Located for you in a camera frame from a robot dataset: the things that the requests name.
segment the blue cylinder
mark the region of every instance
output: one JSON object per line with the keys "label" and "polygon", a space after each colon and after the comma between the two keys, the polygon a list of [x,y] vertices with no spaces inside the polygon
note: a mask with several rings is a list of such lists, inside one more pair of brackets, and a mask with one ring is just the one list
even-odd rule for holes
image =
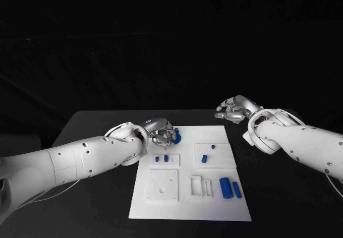
{"label": "blue cylinder", "polygon": [[207,156],[203,155],[203,156],[202,156],[202,162],[206,163],[206,161],[207,161]]}
{"label": "blue cylinder", "polygon": [[238,198],[240,198],[242,195],[240,195],[240,191],[239,191],[239,188],[238,188],[238,183],[233,182],[232,185],[233,185],[233,189],[235,189],[236,196],[238,196]]}
{"label": "blue cylinder", "polygon": [[233,198],[233,193],[230,189],[230,181],[227,178],[220,178],[220,187],[222,187],[222,193],[223,193],[223,198]]}

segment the black table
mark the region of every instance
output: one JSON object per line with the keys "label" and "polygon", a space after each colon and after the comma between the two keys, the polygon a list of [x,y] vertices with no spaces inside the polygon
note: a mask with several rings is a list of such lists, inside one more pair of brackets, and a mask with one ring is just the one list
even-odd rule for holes
{"label": "black table", "polygon": [[215,110],[78,112],[53,146],[104,135],[124,122],[166,117],[173,125],[223,125],[235,155],[252,222],[128,219],[138,163],[83,179],[57,197],[19,209],[0,226],[0,237],[229,237],[272,229],[333,230],[343,221],[343,199],[324,175],[289,159],[268,155],[243,140],[239,125]]}

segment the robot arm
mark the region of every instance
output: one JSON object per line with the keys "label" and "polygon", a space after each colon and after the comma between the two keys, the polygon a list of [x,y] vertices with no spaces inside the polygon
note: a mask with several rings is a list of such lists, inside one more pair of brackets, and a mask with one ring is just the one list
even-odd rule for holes
{"label": "robot arm", "polygon": [[[236,112],[240,121],[249,119],[243,138],[251,146],[268,154],[282,148],[297,162],[343,179],[343,135],[305,125],[281,109],[264,109],[240,95],[226,101],[233,103],[227,107],[240,109]],[[216,113],[215,117],[236,122],[230,113]]]}
{"label": "robot arm", "polygon": [[56,186],[135,163],[147,154],[150,137],[157,145],[176,143],[177,133],[166,118],[145,121],[142,126],[127,122],[105,136],[0,158],[0,224],[19,207]]}

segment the white cable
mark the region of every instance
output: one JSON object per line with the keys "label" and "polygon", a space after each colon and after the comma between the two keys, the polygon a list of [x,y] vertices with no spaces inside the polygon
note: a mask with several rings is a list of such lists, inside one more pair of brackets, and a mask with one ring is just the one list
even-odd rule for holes
{"label": "white cable", "polygon": [[333,184],[333,181],[331,181],[331,179],[330,179],[330,177],[328,177],[328,175],[325,175],[327,176],[327,179],[328,179],[328,182],[330,182],[330,184],[331,184],[331,186],[334,187],[334,189],[336,189],[336,192],[340,194],[340,196],[343,197],[343,195],[341,195],[341,193],[340,193],[340,191],[337,190],[337,188],[336,188],[336,186],[334,186],[334,184]]}
{"label": "white cable", "polygon": [[78,183],[78,181],[62,192],[59,192],[56,195],[53,195],[53,196],[50,196],[50,197],[44,198],[44,199],[33,200],[31,202],[40,202],[40,201],[44,201],[44,200],[56,197],[57,195],[60,195]]}

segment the robotic hand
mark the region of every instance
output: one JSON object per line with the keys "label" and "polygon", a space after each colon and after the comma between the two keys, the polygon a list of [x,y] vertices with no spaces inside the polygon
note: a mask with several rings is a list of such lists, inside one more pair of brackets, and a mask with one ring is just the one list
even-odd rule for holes
{"label": "robotic hand", "polygon": [[56,186],[135,163],[147,154],[148,138],[158,146],[180,142],[177,129],[166,118],[151,119],[140,126],[127,122],[105,136],[0,158],[0,224]]}
{"label": "robotic hand", "polygon": [[243,139],[256,148],[272,154],[279,148],[300,163],[343,180],[343,135],[305,125],[281,109],[264,109],[246,97],[223,101],[215,117],[239,123],[245,118],[248,131]]}

